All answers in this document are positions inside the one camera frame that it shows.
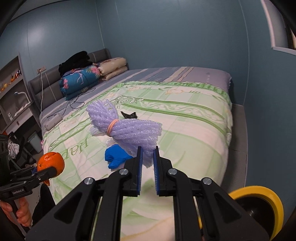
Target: white cable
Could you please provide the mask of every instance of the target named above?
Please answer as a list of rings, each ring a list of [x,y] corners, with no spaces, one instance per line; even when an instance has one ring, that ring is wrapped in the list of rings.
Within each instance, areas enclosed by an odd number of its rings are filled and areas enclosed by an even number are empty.
[[[41,111],[40,111],[40,112],[42,112],[42,101],[43,101],[43,80],[42,80],[42,72],[41,72],[41,69],[39,69],[39,71],[40,71],[40,74],[41,74],[41,85],[42,85],[42,96],[41,96],[41,107],[40,107]]]

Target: human hand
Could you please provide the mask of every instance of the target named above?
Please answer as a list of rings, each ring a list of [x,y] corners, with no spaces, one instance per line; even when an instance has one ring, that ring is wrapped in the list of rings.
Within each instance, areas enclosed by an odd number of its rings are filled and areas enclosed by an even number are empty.
[[[32,222],[32,215],[29,210],[29,203],[25,197],[21,197],[18,201],[20,202],[20,208],[17,211],[17,222],[23,225],[24,227],[28,227],[31,225],[31,222]],[[14,219],[10,215],[10,212],[12,212],[11,205],[8,204],[7,202],[0,201],[0,206],[3,212],[8,217],[8,219],[12,221],[14,224],[16,224]]]

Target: silver bolt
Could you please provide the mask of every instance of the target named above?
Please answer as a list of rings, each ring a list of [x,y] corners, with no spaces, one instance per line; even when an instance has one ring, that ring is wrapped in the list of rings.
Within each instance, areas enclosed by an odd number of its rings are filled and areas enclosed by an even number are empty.
[[[171,169],[168,170],[168,173],[171,174],[171,175],[176,175],[177,172],[178,171],[175,168],[171,168]]]
[[[86,185],[90,185],[94,182],[94,179],[92,177],[87,177],[86,179],[84,179],[84,183]]]
[[[120,175],[126,175],[126,174],[128,174],[128,170],[125,169],[125,168],[120,169],[120,170],[119,170],[119,174],[120,174]]]
[[[208,177],[205,177],[202,182],[205,184],[205,185],[210,185],[212,183],[212,179],[208,178]]]

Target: white trash bin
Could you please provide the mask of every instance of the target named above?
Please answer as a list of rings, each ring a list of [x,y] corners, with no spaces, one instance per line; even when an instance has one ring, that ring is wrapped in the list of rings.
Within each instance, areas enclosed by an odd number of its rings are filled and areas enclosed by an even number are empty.
[[[28,142],[38,153],[42,152],[41,140],[36,132],[29,136]]]

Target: white cloth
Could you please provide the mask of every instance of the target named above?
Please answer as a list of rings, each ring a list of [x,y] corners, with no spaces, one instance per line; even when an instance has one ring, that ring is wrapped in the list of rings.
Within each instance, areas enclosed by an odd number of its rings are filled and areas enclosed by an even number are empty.
[[[15,144],[13,142],[9,142],[9,144],[8,144],[8,152],[9,152],[9,155],[13,159],[15,159],[15,157],[17,156],[19,150],[20,150],[20,146],[18,144]]]

